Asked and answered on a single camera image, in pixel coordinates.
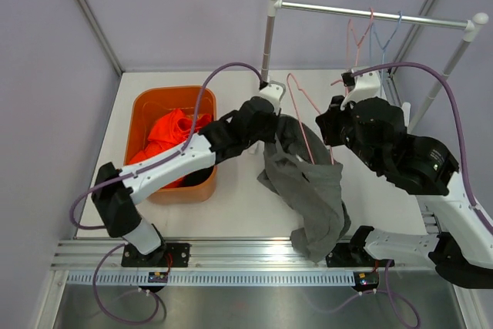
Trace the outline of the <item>grey shorts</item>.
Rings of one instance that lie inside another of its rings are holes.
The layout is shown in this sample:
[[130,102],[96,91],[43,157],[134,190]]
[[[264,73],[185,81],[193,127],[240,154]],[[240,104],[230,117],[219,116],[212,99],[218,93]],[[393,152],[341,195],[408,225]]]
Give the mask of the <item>grey shorts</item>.
[[303,219],[292,230],[296,252],[314,263],[324,259],[350,229],[342,200],[343,165],[305,124],[288,115],[278,122],[275,143],[264,145],[264,170],[257,180]]

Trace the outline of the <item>orange shorts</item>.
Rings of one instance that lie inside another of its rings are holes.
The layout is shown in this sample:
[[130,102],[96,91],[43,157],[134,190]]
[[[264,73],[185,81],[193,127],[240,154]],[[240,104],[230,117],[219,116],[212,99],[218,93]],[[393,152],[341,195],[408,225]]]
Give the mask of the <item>orange shorts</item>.
[[[174,109],[159,117],[144,141],[145,146],[128,159],[126,165],[142,162],[183,143],[190,134],[192,121],[193,117],[181,109]],[[179,188],[182,180],[183,177],[167,184],[164,189]]]

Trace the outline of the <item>black shorts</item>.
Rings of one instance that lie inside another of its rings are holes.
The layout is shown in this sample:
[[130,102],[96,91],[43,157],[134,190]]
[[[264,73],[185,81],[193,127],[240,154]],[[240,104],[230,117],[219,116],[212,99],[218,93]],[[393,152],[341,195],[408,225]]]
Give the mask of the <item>black shorts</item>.
[[213,173],[214,167],[208,167],[205,169],[197,170],[190,174],[187,174],[183,177],[183,180],[180,183],[181,187],[191,187],[191,186],[199,186],[208,180]]

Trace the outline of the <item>blue hanger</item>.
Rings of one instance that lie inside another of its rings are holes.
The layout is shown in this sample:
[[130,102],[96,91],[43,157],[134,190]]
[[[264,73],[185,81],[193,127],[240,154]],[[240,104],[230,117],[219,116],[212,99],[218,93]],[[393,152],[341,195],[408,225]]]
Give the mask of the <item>blue hanger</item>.
[[388,49],[389,45],[392,43],[392,41],[393,41],[395,35],[397,34],[399,28],[401,27],[401,23],[402,23],[403,12],[399,11],[397,14],[398,14],[398,20],[396,21],[396,25],[394,27],[394,30],[385,40],[381,40],[381,38],[379,36],[378,29],[377,29],[377,23],[372,22],[371,27],[370,27],[370,39],[369,39],[369,44],[368,44],[369,62],[371,65],[373,65],[373,51],[374,51],[373,42],[376,43],[376,45],[378,46],[378,48],[380,49],[380,52],[381,52],[381,60],[379,61],[378,64],[381,65],[381,64],[384,64],[386,62],[387,49]]

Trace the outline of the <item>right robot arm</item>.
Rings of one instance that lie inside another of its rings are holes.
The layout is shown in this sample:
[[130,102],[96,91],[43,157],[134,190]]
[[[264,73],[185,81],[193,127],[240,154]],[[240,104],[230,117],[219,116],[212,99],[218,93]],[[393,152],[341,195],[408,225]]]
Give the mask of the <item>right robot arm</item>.
[[453,285],[490,289],[492,233],[480,206],[469,204],[458,161],[446,145],[408,133],[403,110],[384,99],[343,102],[343,96],[333,97],[315,119],[324,142],[346,146],[377,176],[422,200],[444,227],[435,235],[410,235],[361,226],[348,244],[350,259],[432,267]]

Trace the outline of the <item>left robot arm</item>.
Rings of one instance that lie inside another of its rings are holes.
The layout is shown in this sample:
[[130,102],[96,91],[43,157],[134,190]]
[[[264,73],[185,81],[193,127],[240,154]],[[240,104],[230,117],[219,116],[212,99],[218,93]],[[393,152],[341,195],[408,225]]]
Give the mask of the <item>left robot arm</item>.
[[135,265],[161,264],[168,254],[166,242],[137,204],[179,178],[241,155],[258,141],[274,142],[279,117],[280,99],[254,96],[238,110],[193,130],[181,146],[121,169],[103,165],[92,202],[108,235],[127,242]]

